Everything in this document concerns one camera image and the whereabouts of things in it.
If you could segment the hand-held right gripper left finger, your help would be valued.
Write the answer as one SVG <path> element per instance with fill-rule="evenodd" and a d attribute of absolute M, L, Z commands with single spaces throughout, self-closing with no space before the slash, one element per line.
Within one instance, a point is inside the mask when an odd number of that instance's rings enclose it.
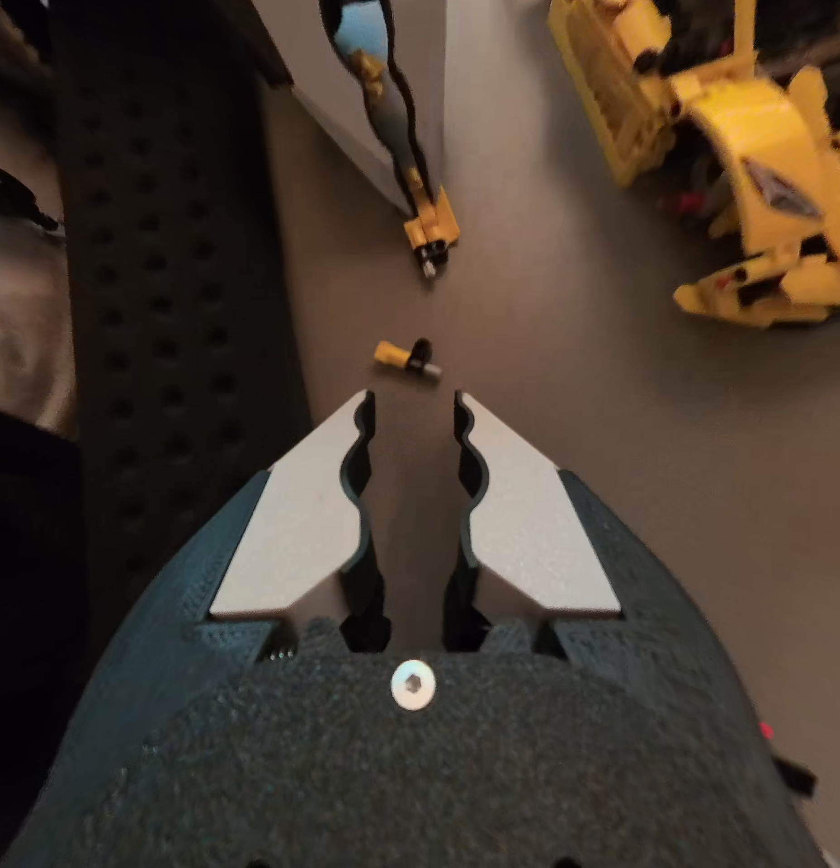
<path fill-rule="evenodd" d="M 385 650 L 392 623 L 363 502 L 375 433 L 375 395 L 361 390 L 274 462 L 210 604 L 214 621 L 277 621 L 298 636 L 329 619 L 351 651 Z"/>

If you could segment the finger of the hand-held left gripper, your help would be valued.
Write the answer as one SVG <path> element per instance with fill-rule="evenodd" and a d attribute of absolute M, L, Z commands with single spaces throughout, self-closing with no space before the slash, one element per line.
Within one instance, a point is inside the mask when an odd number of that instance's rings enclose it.
<path fill-rule="evenodd" d="M 371 184 L 415 213 L 424 176 L 424 2 L 255 1 L 293 94 Z"/>
<path fill-rule="evenodd" d="M 444 168 L 446 1 L 390 1 L 390 60 L 407 110 L 407 138 L 431 198 Z"/>

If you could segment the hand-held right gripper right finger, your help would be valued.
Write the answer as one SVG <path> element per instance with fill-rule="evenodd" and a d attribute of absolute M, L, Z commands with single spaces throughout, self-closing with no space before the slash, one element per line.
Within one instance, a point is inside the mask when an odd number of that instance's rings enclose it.
<path fill-rule="evenodd" d="M 558 621 L 619 620 L 622 604 L 560 467 L 467 391 L 455 393 L 453 413 L 469 501 L 444 595 L 444 648 L 476 652 L 505 623 L 536 635 Z"/>

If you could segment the yellow brick beam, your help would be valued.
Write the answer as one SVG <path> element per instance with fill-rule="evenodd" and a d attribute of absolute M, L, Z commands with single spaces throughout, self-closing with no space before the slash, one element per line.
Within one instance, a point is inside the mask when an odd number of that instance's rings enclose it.
<path fill-rule="evenodd" d="M 458 222 L 443 186 L 434 199 L 417 167 L 409 169 L 404 179 L 415 207 L 415 216 L 404 223 L 404 231 L 417 266 L 426 279 L 433 280 L 448 264 L 450 248 L 458 243 Z"/>

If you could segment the yellow connector with grey axle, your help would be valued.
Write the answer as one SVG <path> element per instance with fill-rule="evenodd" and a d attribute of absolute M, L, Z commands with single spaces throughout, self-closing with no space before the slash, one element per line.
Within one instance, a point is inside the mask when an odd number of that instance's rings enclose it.
<path fill-rule="evenodd" d="M 389 341 L 378 343 L 373 354 L 374 361 L 429 382 L 438 383 L 442 370 L 433 362 L 432 342 L 426 338 L 416 340 L 410 350 Z"/>

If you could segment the grey desk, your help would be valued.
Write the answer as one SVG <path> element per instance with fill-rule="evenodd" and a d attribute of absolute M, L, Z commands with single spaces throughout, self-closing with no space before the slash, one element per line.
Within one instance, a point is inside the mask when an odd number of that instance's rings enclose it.
<path fill-rule="evenodd" d="M 464 389 L 576 472 L 675 574 L 725 645 L 840 863 L 840 320 L 751 331 L 687 316 L 733 255 L 619 189 L 545 2 L 450 2 L 444 181 L 462 237 L 429 285 L 401 221 L 286 89 L 262 88 L 311 412 L 362 388 L 364 494 L 392 645 L 440 645 L 458 551 Z M 377 364 L 433 346 L 440 382 Z"/>

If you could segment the black perforated mat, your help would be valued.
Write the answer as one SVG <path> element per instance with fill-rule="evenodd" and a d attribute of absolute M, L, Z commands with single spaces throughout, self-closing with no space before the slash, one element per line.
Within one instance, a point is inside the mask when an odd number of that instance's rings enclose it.
<path fill-rule="evenodd" d="M 311 430 L 259 77 L 213 2 L 51 2 L 94 603 Z"/>

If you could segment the yellow toy brick car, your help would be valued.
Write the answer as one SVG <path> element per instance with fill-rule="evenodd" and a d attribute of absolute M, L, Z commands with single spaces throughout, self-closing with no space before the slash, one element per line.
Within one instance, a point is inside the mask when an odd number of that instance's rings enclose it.
<path fill-rule="evenodd" d="M 670 211 L 743 259 L 674 301 L 754 329 L 840 313 L 840 2 L 550 2 L 613 179 L 673 156 Z"/>

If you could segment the small black brick piece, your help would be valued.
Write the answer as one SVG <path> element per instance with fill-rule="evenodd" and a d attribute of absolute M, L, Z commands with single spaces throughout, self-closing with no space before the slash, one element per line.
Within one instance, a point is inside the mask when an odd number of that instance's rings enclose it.
<path fill-rule="evenodd" d="M 808 767 L 779 755 L 773 756 L 773 765 L 788 790 L 800 798 L 814 798 L 817 776 Z"/>

